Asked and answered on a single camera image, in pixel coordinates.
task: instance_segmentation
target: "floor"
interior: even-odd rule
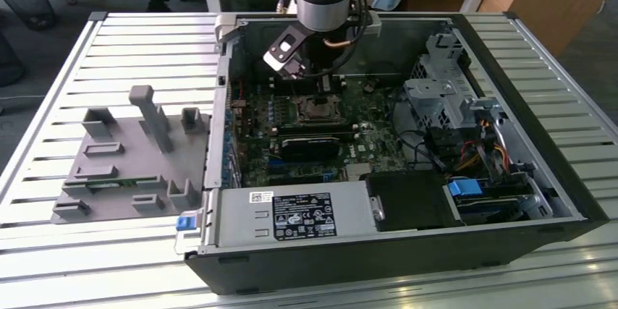
[[[256,1],[223,0],[240,3],[241,8],[264,4]],[[82,28],[94,11],[143,12],[149,0],[51,0],[61,18],[58,25],[43,32],[29,30],[0,1],[0,31],[29,68],[26,77],[14,85],[0,88],[0,171],[11,158],[26,132],[30,120],[55,80]],[[205,0],[170,1],[177,12],[206,11]],[[608,0],[604,10],[583,29],[579,37],[559,57],[564,67],[618,122],[618,0]],[[10,96],[42,96],[3,100]]]

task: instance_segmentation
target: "motherboard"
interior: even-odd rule
[[[245,187],[357,181],[408,168],[390,120],[394,88],[340,77],[341,93],[256,85],[233,103]]]

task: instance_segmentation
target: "barcode sticker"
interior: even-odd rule
[[[250,192],[250,203],[270,203],[273,201],[273,191]]]

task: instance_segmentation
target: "metal slatted table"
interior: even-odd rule
[[[49,223],[87,107],[137,116],[129,90],[149,83],[167,114],[187,106],[211,111],[215,14],[110,14],[87,23],[0,177],[0,308],[572,308],[617,301],[617,127],[518,20],[468,18],[612,223],[508,266],[219,297],[174,252],[175,217]],[[482,71],[473,72],[492,95]]]

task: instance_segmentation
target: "red wire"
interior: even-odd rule
[[[466,142],[464,143],[464,146],[462,146],[462,158],[460,159],[460,161],[464,161],[464,157],[465,157],[465,155],[466,155],[466,147],[468,147],[468,145],[470,145],[470,144],[474,144],[474,141],[466,141]]]

